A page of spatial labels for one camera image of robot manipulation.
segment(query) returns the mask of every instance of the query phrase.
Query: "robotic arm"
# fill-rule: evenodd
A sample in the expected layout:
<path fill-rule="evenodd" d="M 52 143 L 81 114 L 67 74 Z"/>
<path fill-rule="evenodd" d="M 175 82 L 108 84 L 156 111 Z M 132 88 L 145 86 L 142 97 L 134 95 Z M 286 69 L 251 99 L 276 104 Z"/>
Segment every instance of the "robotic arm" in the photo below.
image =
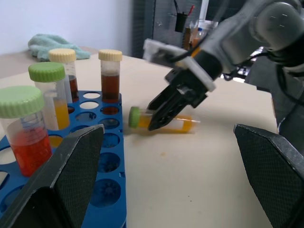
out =
<path fill-rule="evenodd" d="M 170 59 L 186 51 L 146 40 L 144 58 L 174 66 L 169 83 L 148 109 L 154 110 L 149 130 L 167 125 L 185 106 L 196 108 L 215 89 L 214 81 L 230 74 L 252 52 L 264 46 L 269 58 L 288 73 L 304 72 L 304 20 L 298 0 L 248 0 L 235 16 L 223 21 L 200 45 L 194 57 L 175 65 Z"/>

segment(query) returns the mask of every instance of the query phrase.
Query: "white wall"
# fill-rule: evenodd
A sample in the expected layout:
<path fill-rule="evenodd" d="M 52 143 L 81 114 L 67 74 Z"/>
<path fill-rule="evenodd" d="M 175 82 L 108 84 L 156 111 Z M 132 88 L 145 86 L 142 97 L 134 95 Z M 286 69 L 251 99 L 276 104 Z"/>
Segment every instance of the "white wall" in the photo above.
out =
<path fill-rule="evenodd" d="M 0 0 L 0 55 L 28 48 L 37 33 L 131 53 L 132 0 Z"/>

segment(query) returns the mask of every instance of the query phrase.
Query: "wire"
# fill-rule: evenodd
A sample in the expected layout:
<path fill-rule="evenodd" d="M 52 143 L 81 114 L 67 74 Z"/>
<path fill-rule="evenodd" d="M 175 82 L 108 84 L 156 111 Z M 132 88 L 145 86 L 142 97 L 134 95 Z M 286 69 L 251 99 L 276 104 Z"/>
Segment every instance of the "wire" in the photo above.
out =
<path fill-rule="evenodd" d="M 227 81 L 227 82 L 231 81 L 233 78 L 235 78 L 238 75 L 238 71 L 240 69 L 246 69 L 244 65 L 248 64 L 252 59 L 262 57 L 262 56 L 268 56 L 268 53 L 263 52 L 263 53 L 251 56 L 249 59 L 245 60 L 244 62 L 242 62 L 238 65 L 235 65 L 237 68 L 234 71 L 232 71 L 230 74 L 223 74 L 225 81 Z"/>
<path fill-rule="evenodd" d="M 286 97 L 288 97 L 289 100 L 294 102 L 296 105 L 301 105 L 304 107 L 304 102 L 302 102 L 301 100 L 295 98 L 294 96 L 288 93 L 285 73 L 281 65 L 276 65 L 276 77 L 283 94 Z"/>
<path fill-rule="evenodd" d="M 180 8 L 176 2 L 176 0 L 173 0 L 174 1 L 174 5 L 175 5 L 175 9 L 176 9 L 176 13 L 180 13 Z"/>
<path fill-rule="evenodd" d="M 181 54 L 179 56 L 170 58 L 169 61 L 171 63 L 175 63 L 175 62 L 181 61 L 184 58 L 192 55 L 192 53 L 206 40 L 206 38 L 208 37 L 208 35 L 210 34 L 210 32 L 215 28 L 217 21 L 219 21 L 223 17 L 223 15 L 224 15 L 224 13 L 225 13 L 228 5 L 229 5 L 229 2 L 230 2 L 230 0 L 222 0 L 222 4 L 221 4 L 219 10 L 217 11 L 214 19 L 212 20 L 212 23 L 207 28 L 206 35 L 191 50 L 189 50 L 189 51 L 187 51 L 184 54 Z"/>

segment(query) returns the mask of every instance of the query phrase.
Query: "green cap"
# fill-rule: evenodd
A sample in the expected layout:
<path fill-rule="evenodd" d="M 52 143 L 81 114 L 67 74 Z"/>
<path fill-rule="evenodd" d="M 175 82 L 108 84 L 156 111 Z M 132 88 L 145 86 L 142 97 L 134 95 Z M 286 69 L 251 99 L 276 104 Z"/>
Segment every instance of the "green cap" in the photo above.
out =
<path fill-rule="evenodd" d="M 34 82 L 56 82 L 64 79 L 65 68 L 61 63 L 35 63 L 28 68 L 29 77 Z"/>
<path fill-rule="evenodd" d="M 12 86 L 0 89 L 0 118 L 24 117 L 44 107 L 42 92 L 33 86 Z"/>
<path fill-rule="evenodd" d="M 139 109 L 139 107 L 131 107 L 129 113 L 129 127 L 137 128 L 140 117 L 141 117 L 141 110 Z"/>

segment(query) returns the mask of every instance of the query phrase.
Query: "green towel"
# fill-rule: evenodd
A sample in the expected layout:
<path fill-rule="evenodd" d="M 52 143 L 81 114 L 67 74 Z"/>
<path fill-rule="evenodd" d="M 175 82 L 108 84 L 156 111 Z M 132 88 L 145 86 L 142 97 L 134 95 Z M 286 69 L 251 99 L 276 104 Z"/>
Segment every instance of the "green towel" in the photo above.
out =
<path fill-rule="evenodd" d="M 83 51 L 79 46 L 71 44 L 60 36 L 49 34 L 37 34 L 28 42 L 28 47 L 32 56 L 39 61 L 49 61 L 48 51 L 55 48 L 69 48 L 76 52 L 77 59 L 90 58 L 91 53 Z"/>

